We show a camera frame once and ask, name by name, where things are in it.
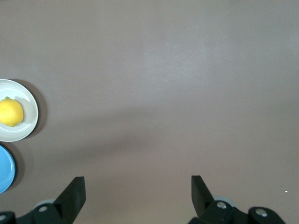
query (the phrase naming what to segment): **lemon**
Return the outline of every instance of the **lemon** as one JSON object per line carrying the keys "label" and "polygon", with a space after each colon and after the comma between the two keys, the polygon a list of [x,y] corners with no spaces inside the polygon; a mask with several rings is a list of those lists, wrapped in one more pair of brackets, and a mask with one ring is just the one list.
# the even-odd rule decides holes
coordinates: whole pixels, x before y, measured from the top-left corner
{"label": "lemon", "polygon": [[24,112],[21,104],[9,97],[0,101],[0,122],[4,125],[14,127],[21,123]]}

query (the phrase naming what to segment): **blue plate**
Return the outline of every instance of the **blue plate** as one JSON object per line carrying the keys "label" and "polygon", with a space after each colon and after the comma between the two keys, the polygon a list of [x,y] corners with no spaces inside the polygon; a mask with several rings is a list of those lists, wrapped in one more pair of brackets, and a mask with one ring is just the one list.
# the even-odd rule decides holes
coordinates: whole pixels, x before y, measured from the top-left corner
{"label": "blue plate", "polygon": [[11,154],[0,145],[0,194],[12,184],[15,175],[15,163]]}

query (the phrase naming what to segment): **white plate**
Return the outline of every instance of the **white plate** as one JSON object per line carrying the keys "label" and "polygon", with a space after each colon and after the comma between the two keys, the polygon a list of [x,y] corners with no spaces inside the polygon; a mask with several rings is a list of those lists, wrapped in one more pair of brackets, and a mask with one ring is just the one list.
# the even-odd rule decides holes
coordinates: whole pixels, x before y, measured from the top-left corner
{"label": "white plate", "polygon": [[32,94],[21,84],[0,79],[0,100],[5,97],[17,100],[24,111],[24,119],[15,127],[0,123],[0,141],[18,141],[26,138],[35,128],[38,119],[38,107]]}

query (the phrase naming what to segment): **plate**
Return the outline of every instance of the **plate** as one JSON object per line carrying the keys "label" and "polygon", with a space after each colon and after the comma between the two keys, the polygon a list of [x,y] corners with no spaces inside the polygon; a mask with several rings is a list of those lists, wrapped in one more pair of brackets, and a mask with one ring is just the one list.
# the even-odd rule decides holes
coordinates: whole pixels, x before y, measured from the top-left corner
{"label": "plate", "polygon": [[26,138],[35,128],[38,120],[36,100],[23,85],[8,79],[0,79],[0,100],[5,97],[18,101],[24,111],[24,119],[15,127],[0,123],[0,141],[18,141]]}
{"label": "plate", "polygon": [[0,145],[0,194],[6,191],[14,181],[15,163],[11,154]]}

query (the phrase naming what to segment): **screw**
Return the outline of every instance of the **screw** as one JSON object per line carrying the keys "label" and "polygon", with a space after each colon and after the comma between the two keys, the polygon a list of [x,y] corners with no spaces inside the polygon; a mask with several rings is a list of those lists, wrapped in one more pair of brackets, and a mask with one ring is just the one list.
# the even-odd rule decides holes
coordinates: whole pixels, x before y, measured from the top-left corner
{"label": "screw", "polygon": [[6,215],[1,215],[1,216],[0,216],[0,221],[2,221],[2,220],[4,220],[4,219],[6,219]]}
{"label": "screw", "polygon": [[217,207],[220,209],[226,209],[226,204],[224,202],[217,202]]}
{"label": "screw", "polygon": [[46,211],[47,209],[48,209],[47,206],[43,206],[43,207],[40,207],[40,208],[38,209],[38,211],[39,211],[39,212],[43,212],[43,211]]}
{"label": "screw", "polygon": [[263,216],[263,217],[267,217],[268,216],[267,212],[264,209],[256,209],[256,213],[259,216]]}

